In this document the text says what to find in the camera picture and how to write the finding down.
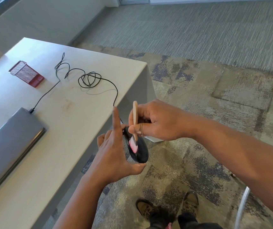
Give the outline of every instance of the mouse cable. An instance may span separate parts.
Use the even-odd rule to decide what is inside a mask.
[[[95,71],[92,71],[92,72],[86,74],[85,71],[84,71],[83,69],[80,69],[80,68],[72,68],[72,69],[71,69],[69,63],[63,62],[64,56],[65,56],[65,53],[63,52],[61,61],[55,66],[56,77],[57,77],[57,79],[58,79],[59,81],[58,81],[58,82],[57,82],[57,83],[56,83],[48,92],[46,92],[46,93],[39,99],[39,101],[37,102],[37,104],[35,105],[35,107],[33,107],[31,110],[29,110],[29,113],[30,113],[30,114],[33,113],[33,112],[35,111],[35,108],[37,107],[38,103],[40,102],[40,100],[41,100],[47,93],[49,93],[49,92],[50,92],[58,83],[61,82],[61,80],[60,80],[59,77],[58,77],[58,70],[59,70],[60,66],[61,66],[61,65],[64,65],[64,64],[67,64],[67,65],[69,66],[69,70],[68,70],[68,72],[66,73],[66,75],[65,75],[65,77],[64,77],[65,79],[69,76],[69,73],[70,73],[72,70],[81,70],[81,71],[83,71],[84,74],[81,75],[81,77],[78,78],[78,84],[79,84],[79,86],[80,86],[81,88],[93,88],[93,87],[96,87],[96,86],[100,83],[101,80],[106,80],[106,81],[110,82],[111,84],[113,84],[113,86],[114,86],[115,89],[116,89],[116,97],[115,97],[114,102],[113,102],[113,106],[114,106],[115,101],[116,101],[117,96],[118,96],[118,89],[117,89],[116,85],[115,85],[113,82],[111,82],[110,80],[107,80],[107,79],[102,78],[101,75],[98,74],[98,73],[96,73]],[[93,82],[90,82],[89,77],[93,77],[93,78],[94,78]]]

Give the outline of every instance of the silver laptop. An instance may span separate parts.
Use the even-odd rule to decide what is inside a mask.
[[[24,108],[0,128],[0,185],[44,132],[43,124]]]

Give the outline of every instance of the red mesh pen holder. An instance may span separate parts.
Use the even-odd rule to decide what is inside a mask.
[[[19,61],[9,70],[9,72],[34,88],[36,88],[44,80],[42,75],[28,66],[24,61]]]

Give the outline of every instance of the left hand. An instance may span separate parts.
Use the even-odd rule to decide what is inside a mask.
[[[138,175],[146,164],[131,164],[126,160],[123,143],[123,129],[118,109],[113,108],[113,129],[97,138],[98,152],[90,166],[90,172],[104,185],[116,182],[129,175]]]

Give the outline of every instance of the shoe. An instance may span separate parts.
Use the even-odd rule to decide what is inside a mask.
[[[197,193],[194,191],[188,191],[183,199],[183,206],[182,206],[182,214],[188,212],[196,217],[198,212],[198,196]]]
[[[140,214],[147,220],[149,220],[150,213],[155,210],[154,205],[146,199],[138,199],[135,205]]]

